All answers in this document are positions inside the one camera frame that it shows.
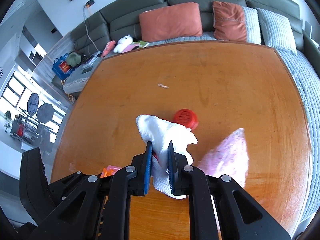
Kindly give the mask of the white cloth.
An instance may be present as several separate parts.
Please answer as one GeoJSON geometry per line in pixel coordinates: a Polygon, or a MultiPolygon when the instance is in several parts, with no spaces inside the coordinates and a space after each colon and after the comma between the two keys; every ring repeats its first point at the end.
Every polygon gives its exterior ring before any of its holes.
{"type": "Polygon", "coordinates": [[[136,124],[140,136],[145,143],[152,143],[155,155],[151,162],[151,175],[153,176],[153,187],[174,199],[184,199],[186,196],[174,196],[169,185],[168,172],[168,147],[173,143],[174,151],[186,157],[187,163],[191,165],[194,160],[187,146],[197,144],[197,138],[191,129],[183,125],[160,119],[154,115],[139,115],[136,124]]]}

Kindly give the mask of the red round lid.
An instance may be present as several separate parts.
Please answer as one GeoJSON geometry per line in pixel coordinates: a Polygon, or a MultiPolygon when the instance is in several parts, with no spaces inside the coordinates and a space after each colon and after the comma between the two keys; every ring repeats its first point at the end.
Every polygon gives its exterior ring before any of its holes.
{"type": "Polygon", "coordinates": [[[194,130],[199,124],[197,115],[189,109],[180,109],[177,111],[174,115],[173,122],[191,130],[194,130]]]}

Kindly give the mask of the small table with red item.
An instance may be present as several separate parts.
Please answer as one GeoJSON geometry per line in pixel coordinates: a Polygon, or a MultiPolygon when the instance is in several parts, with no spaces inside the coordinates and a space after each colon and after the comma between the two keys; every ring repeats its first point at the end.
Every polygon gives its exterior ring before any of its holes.
{"type": "Polygon", "coordinates": [[[10,136],[20,143],[35,145],[39,139],[37,132],[38,124],[33,122],[29,116],[15,115],[11,123],[10,136]]]}

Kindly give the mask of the grey open umbrella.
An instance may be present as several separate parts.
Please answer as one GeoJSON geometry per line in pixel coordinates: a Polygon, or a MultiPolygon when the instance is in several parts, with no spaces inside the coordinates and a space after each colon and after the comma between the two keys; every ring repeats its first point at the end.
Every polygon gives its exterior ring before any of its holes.
{"type": "Polygon", "coordinates": [[[36,117],[39,122],[46,124],[47,122],[52,120],[54,113],[55,110],[53,106],[49,103],[44,103],[38,108],[36,117]]]}

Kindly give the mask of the blue open umbrella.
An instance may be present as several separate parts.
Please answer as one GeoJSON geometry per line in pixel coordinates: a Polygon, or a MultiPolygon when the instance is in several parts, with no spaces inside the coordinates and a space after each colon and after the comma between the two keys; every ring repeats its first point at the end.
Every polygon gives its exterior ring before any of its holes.
{"type": "Polygon", "coordinates": [[[30,116],[36,114],[39,107],[39,95],[37,93],[32,93],[27,101],[27,113],[30,116]]]}

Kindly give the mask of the pink book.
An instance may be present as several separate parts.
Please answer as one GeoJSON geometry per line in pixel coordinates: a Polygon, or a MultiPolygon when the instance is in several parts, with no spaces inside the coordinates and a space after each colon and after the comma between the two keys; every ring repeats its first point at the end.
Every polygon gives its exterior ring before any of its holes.
{"type": "Polygon", "coordinates": [[[147,41],[137,41],[137,42],[132,42],[129,44],[121,53],[126,53],[135,49],[139,48],[145,48],[149,45],[150,43],[147,41]]]}

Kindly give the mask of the white plush toy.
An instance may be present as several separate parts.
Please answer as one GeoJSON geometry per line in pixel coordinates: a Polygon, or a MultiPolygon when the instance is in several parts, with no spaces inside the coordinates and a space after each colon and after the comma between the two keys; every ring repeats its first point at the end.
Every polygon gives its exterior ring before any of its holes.
{"type": "Polygon", "coordinates": [[[114,47],[114,53],[122,53],[123,50],[133,42],[133,38],[130,35],[126,35],[118,40],[117,45],[114,47]]]}

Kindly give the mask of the pink plush toy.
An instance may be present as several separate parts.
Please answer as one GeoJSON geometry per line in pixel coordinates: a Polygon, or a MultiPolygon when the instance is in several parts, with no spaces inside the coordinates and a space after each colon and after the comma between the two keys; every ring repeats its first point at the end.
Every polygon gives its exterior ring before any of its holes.
{"type": "Polygon", "coordinates": [[[101,54],[101,58],[104,58],[107,54],[109,54],[112,50],[114,50],[115,46],[116,46],[116,41],[108,42],[101,54]]]}

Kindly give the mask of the green hat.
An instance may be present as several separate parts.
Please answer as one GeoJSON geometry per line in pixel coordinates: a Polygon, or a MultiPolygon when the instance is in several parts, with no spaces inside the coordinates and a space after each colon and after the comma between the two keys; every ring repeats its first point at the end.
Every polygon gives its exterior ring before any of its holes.
{"type": "Polygon", "coordinates": [[[79,53],[73,51],[71,52],[66,60],[66,63],[71,67],[77,67],[82,61],[82,57],[79,53]]]}

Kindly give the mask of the blue shopping bag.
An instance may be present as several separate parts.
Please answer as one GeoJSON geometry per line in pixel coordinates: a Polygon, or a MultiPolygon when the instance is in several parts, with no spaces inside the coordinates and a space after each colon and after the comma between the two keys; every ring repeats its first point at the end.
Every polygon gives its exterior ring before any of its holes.
{"type": "Polygon", "coordinates": [[[59,58],[56,58],[54,60],[52,70],[58,76],[58,78],[60,80],[65,80],[75,70],[75,68],[73,68],[67,64],[68,56],[69,56],[69,54],[66,53],[65,55],[63,55],[59,58]]]}

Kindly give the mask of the large orange pillow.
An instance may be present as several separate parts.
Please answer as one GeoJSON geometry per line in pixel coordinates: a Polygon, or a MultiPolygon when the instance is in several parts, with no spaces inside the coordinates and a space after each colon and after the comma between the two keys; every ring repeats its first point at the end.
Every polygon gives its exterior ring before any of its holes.
{"type": "Polygon", "coordinates": [[[199,5],[181,3],[139,14],[142,40],[157,42],[203,34],[199,5]]]}

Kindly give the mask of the dark green sofa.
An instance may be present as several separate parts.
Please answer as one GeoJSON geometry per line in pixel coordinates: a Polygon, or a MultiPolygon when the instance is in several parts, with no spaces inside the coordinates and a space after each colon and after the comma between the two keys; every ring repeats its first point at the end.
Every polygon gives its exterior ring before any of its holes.
{"type": "Polygon", "coordinates": [[[92,16],[83,17],[82,22],[71,30],[71,49],[89,56],[103,50],[107,42],[118,41],[125,35],[140,40],[139,15],[142,12],[187,2],[199,5],[203,32],[212,35],[215,1],[242,5],[245,9],[266,9],[286,17],[291,24],[298,52],[303,53],[315,72],[319,73],[319,50],[303,30],[300,7],[292,0],[115,0],[105,4],[92,16]]]}

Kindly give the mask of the grey quilted pillow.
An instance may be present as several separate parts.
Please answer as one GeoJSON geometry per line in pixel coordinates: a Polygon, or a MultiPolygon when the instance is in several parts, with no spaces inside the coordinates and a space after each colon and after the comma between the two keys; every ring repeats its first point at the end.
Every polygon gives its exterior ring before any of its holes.
{"type": "Polygon", "coordinates": [[[247,43],[261,44],[297,55],[295,38],[289,19],[261,8],[243,7],[247,43]]]}

